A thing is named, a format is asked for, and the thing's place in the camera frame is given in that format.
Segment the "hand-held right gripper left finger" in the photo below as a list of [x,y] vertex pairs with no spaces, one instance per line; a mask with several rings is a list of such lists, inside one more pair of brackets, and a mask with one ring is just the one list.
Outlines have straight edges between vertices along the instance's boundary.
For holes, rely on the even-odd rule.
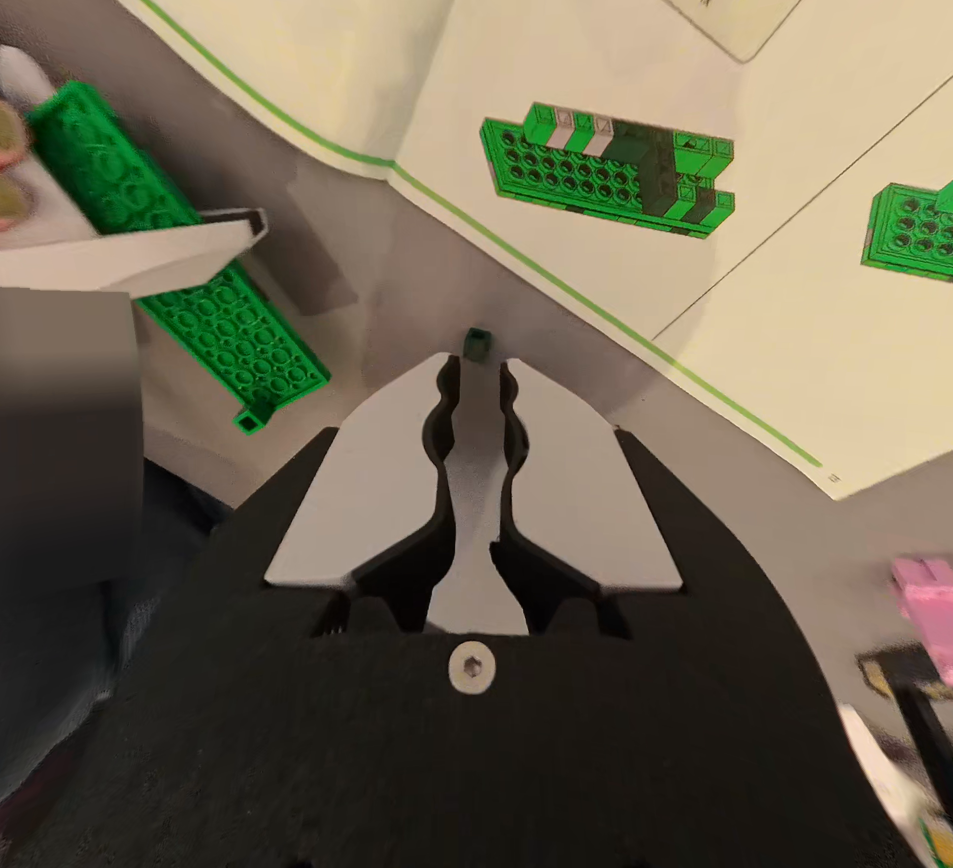
[[459,356],[437,353],[359,405],[336,430],[264,574],[280,588],[381,600],[405,633],[427,624],[456,553],[446,459]]

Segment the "person's left hand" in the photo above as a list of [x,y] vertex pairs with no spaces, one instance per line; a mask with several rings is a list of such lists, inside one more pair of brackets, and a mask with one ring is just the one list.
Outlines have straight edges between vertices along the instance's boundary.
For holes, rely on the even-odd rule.
[[1,232],[30,217],[33,194],[13,171],[28,159],[30,136],[21,115],[1,100]]

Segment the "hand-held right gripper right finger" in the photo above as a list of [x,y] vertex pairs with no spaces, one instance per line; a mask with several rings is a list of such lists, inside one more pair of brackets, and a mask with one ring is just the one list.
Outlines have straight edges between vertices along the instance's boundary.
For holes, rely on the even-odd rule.
[[614,427],[575,393],[517,358],[499,369],[506,472],[494,566],[530,634],[585,602],[606,634],[625,634],[617,600],[674,594],[683,578]]

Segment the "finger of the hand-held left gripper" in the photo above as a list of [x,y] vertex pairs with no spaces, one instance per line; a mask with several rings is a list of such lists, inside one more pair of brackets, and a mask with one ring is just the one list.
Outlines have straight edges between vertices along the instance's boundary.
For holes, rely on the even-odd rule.
[[4,247],[4,289],[108,291],[133,299],[204,286],[269,232],[263,209],[213,210],[197,225]]

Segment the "grey desk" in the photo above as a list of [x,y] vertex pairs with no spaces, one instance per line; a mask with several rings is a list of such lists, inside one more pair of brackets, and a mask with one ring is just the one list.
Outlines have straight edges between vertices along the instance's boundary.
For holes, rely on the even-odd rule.
[[53,80],[94,84],[201,208],[263,207],[251,277],[330,368],[330,384],[245,436],[232,396],[136,311],[145,454],[239,506],[321,429],[470,326],[636,436],[774,582],[838,700],[902,737],[857,655],[908,636],[890,588],[904,551],[949,546],[951,458],[839,502],[389,185],[333,169],[220,94],[116,0],[2,0],[2,42]]

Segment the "green studded brick plate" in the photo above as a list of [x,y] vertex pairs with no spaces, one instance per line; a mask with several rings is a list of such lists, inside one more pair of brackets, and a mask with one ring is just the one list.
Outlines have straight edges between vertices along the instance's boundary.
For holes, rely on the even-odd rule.
[[[91,85],[71,80],[27,115],[43,165],[97,235],[202,221]],[[253,282],[239,258],[204,286],[136,299],[239,402],[275,412],[328,385],[331,372]]]

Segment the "white plastic bag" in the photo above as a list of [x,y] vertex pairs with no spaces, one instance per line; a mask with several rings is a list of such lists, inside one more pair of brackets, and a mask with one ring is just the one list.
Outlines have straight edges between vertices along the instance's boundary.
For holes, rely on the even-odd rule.
[[952,866],[952,828],[939,803],[896,765],[876,742],[864,719],[838,703],[851,747],[886,814],[925,866]]

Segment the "pink brick pig figure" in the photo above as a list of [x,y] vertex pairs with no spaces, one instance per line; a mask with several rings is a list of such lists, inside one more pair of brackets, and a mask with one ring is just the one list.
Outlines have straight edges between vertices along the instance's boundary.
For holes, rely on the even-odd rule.
[[952,686],[952,568],[943,557],[899,557],[892,576],[899,608],[915,628],[938,676]]

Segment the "building instruction booklet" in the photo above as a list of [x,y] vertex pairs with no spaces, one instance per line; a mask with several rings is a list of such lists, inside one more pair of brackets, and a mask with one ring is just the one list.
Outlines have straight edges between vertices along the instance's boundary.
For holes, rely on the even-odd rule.
[[[862,261],[951,180],[951,0],[117,0],[301,151],[415,205],[840,499],[951,453],[951,273]],[[533,101],[666,127],[702,239],[506,199]]]

